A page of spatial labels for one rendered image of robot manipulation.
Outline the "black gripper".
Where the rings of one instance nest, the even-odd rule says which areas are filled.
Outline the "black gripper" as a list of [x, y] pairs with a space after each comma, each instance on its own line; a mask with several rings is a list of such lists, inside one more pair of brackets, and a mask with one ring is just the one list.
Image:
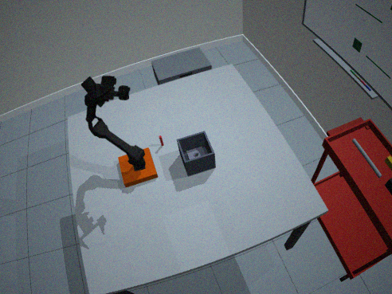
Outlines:
[[125, 85], [119, 86], [119, 91], [115, 91], [112, 86], [103, 86], [102, 84], [92, 84], [91, 85], [91, 98], [98, 99], [101, 102], [107, 102], [109, 100], [113, 100], [113, 97], [118, 96], [119, 100], [128, 100], [129, 99], [129, 90], [130, 88]]

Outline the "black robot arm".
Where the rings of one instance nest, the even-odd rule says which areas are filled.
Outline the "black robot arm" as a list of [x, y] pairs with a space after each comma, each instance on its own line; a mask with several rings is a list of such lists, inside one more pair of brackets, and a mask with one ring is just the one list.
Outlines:
[[[87, 92], [87, 95], [84, 96], [85, 105], [88, 106], [86, 121], [88, 122], [89, 131], [92, 132], [94, 136], [97, 136], [101, 139], [106, 139], [114, 146], [118, 147], [122, 151], [127, 153], [129, 158], [128, 162], [133, 165], [134, 171], [140, 171], [145, 169], [145, 160], [144, 160], [144, 150], [139, 148], [138, 146], [130, 146], [122, 139], [120, 139], [117, 135], [114, 135], [111, 131], [109, 131], [107, 125], [104, 123], [102, 118], [96, 116], [96, 106], [102, 106], [105, 102], [101, 102], [98, 99], [92, 99], [91, 94], [91, 85], [94, 84], [94, 80], [89, 76], [87, 80], [85, 80], [81, 85], [84, 90]], [[114, 84], [116, 84], [116, 78], [113, 76], [102, 76], [101, 84], [103, 86], [112, 86], [115, 89]], [[92, 121], [97, 118], [96, 125], [93, 127]]]

